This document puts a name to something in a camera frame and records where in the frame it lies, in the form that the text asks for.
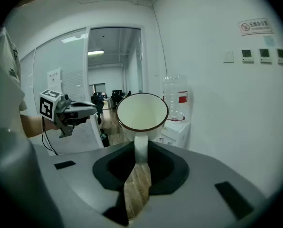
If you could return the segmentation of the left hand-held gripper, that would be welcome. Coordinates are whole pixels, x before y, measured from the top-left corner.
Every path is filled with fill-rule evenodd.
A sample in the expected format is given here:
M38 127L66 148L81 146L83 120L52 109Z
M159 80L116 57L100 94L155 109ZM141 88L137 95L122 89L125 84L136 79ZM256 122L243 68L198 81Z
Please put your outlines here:
M61 92L47 89L39 96L39 113L61 130L59 138L72 135L75 125L72 119L97 113L96 105L90 102L72 102L67 94Z

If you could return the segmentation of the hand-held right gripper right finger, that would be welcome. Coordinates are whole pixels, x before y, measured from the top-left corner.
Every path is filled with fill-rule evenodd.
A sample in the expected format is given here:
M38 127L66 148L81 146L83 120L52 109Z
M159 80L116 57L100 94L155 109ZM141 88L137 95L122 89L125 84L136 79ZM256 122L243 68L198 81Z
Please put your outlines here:
M179 147L158 145L182 157L189 165L189 176L174 193L150 196L132 227L229 227L236 218L215 188L215 184L225 181L253 208L265 201L254 184L221 161Z

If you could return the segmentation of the person's left hand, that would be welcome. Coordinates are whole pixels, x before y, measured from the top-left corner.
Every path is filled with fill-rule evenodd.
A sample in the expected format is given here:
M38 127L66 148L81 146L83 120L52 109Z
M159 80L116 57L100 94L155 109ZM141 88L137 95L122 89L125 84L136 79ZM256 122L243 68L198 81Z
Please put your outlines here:
M90 116L83 117L83 118L80 118L80 119L74 119L72 125L78 126L80 124L86 123L86 121L89 120L89 119L90 119Z

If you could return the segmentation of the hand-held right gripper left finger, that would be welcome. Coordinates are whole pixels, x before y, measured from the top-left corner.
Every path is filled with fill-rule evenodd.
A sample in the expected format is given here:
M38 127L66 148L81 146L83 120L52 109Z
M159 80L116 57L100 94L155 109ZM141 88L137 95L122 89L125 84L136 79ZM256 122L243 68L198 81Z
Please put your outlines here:
M135 165L133 148L132 142L124 142L50 160L83 202L110 221L128 225L124 184Z

